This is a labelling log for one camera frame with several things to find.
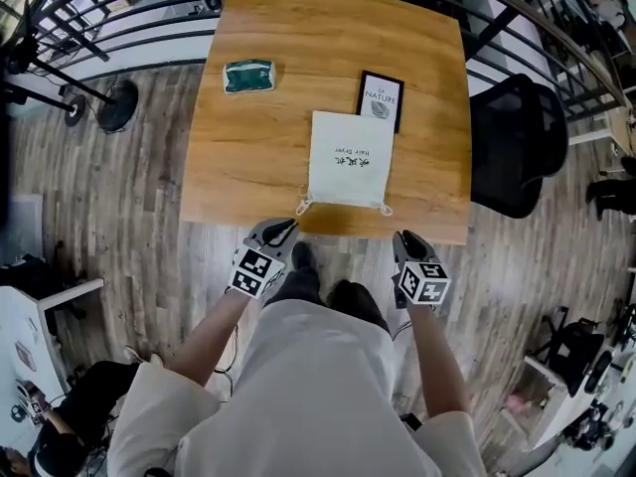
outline wood grain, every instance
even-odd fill
[[[276,89],[224,94],[224,64],[267,59]],[[404,81],[386,203],[316,204],[306,232],[388,239],[412,229],[465,243],[470,116],[459,27],[396,0],[228,0],[190,131],[182,218],[252,226],[294,217],[308,181],[313,110],[355,113],[362,70]]]
[[[13,122],[13,182],[18,194],[44,196],[44,247],[51,258],[65,242],[68,271],[103,277],[80,300],[87,318],[59,313],[63,356],[72,369],[101,359],[121,361],[124,345],[165,359],[213,309],[226,287],[245,227],[179,221],[188,131],[203,67],[125,75],[139,86],[138,114],[124,132],[105,135],[92,116],[67,128],[46,109]],[[106,91],[112,78],[92,81]],[[588,182],[610,165],[610,140],[570,147],[563,169],[545,181],[537,209],[511,220],[472,205],[466,245],[434,247],[453,282],[440,310],[449,344],[471,394],[475,432],[489,470],[526,457],[499,410],[515,385],[543,314],[570,307],[569,318],[606,321],[627,289],[634,238],[626,216],[599,223],[584,202]],[[340,278],[372,291],[392,330],[405,313],[394,306],[391,243],[385,239],[303,235],[316,251],[322,294]],[[239,322],[235,378],[260,306]],[[234,339],[221,361],[234,355]],[[397,411],[425,416],[416,352],[409,330],[396,340]],[[224,398],[228,382],[210,388]]]

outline white shirt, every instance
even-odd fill
[[[371,323],[302,300],[271,304],[224,407],[190,380],[141,365],[108,475],[485,476],[466,413],[409,434],[391,405],[393,351]]]

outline picture frame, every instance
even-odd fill
[[[362,71],[356,113],[361,116],[392,120],[399,133],[404,81]]]

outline white paper bag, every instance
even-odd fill
[[[394,123],[360,115],[314,111],[309,188],[296,214],[313,203],[393,211],[385,190],[394,148]]]

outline white sneaker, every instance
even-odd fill
[[[123,357],[128,364],[141,364],[144,361],[141,356],[130,346],[123,347]]]
[[[161,356],[159,354],[152,354],[150,356],[150,363],[154,364],[155,366],[159,366],[160,368],[163,368],[163,359],[161,358]]]

